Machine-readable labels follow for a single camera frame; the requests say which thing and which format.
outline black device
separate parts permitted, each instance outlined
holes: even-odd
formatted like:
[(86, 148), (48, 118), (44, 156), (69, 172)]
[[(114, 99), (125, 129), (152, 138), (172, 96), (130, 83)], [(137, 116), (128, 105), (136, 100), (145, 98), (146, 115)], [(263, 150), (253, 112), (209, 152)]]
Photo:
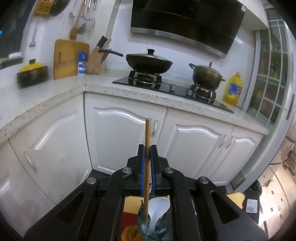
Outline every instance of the black device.
[(234, 113), (231, 109), (229, 109), (226, 105), (222, 104), (218, 100), (216, 100), (216, 92), (212, 90), (206, 90), (198, 85), (192, 85), (189, 88), (169, 84), (161, 81), (160, 75), (146, 75), (145, 73), (137, 74), (135, 71), (131, 71), (129, 77), (125, 77), (116, 81), (113, 81), (114, 84), (121, 85), (129, 85), (140, 87), (144, 89), (150, 89), (162, 93), (167, 93), (179, 97), (183, 97), (186, 99), (194, 100), (206, 105), (210, 105), (221, 110), (225, 110), (230, 113)]
[[(144, 145), (111, 176), (92, 170), (87, 180), (34, 224), (24, 241), (120, 240), (125, 196), (140, 196)], [(266, 233), (208, 178), (192, 179), (150, 149), (152, 188), (170, 195), (175, 241), (266, 241)]]
[(179, 41), (225, 58), (245, 11), (237, 0), (134, 0), (131, 32)]

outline qr code sticker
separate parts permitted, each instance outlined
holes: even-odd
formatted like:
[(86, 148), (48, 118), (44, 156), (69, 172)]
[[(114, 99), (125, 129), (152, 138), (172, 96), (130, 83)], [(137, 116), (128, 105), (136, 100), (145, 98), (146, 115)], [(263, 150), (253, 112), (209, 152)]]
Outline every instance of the qr code sticker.
[(258, 211), (258, 201), (255, 199), (248, 199), (247, 200), (247, 213), (257, 213)]

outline floor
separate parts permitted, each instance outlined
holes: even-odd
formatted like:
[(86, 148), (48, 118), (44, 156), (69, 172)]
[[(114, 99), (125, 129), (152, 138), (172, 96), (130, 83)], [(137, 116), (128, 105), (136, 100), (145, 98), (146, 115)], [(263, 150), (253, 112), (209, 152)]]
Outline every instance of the floor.
[(292, 177), (280, 164), (268, 167), (258, 179), (262, 185), (259, 225), (269, 238), (281, 228), (296, 201), (296, 184)]

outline yellow oil bottle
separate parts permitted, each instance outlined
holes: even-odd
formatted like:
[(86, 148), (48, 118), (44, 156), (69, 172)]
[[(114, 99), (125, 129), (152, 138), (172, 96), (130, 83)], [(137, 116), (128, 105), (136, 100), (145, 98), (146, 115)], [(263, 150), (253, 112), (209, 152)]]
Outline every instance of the yellow oil bottle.
[(232, 76), (225, 88), (223, 101), (236, 106), (239, 102), (239, 97), (242, 91), (242, 79), (240, 78), (240, 73), (237, 72)]

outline pot lid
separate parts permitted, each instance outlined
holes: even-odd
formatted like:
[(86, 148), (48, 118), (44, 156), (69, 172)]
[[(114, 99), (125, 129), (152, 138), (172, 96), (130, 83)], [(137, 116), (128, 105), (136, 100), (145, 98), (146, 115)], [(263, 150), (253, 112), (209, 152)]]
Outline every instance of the pot lid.
[(212, 68), (212, 62), (210, 62), (209, 66), (198, 65), (197, 67), (205, 68), (205, 69), (207, 69), (208, 71), (211, 71), (211, 72), (213, 72), (214, 74), (217, 74), (217, 75), (220, 75), (220, 76), (221, 76), (221, 74), (220, 74), (217, 70), (215, 70), (215, 69)]
[(44, 66), (45, 65), (42, 64), (42, 63), (36, 63), (36, 59), (31, 59), (31, 60), (29, 60), (29, 64), (28, 65), (25, 65), (24, 67), (22, 67), (20, 69), (20, 73), (21, 72), (28, 71), (28, 70), (33, 70), (33, 69), (41, 68), (41, 67), (44, 67)]
[(147, 49), (147, 52), (148, 53), (135, 53), (135, 54), (127, 54), (126, 56), (142, 56), (142, 57), (149, 57), (149, 58), (155, 58), (155, 59), (159, 59), (159, 60), (163, 60), (163, 61), (166, 61), (166, 62), (169, 62), (169, 63), (173, 63), (172, 61), (169, 61), (163, 57), (160, 57), (160, 56), (157, 56), (157, 55), (154, 55), (154, 49)]

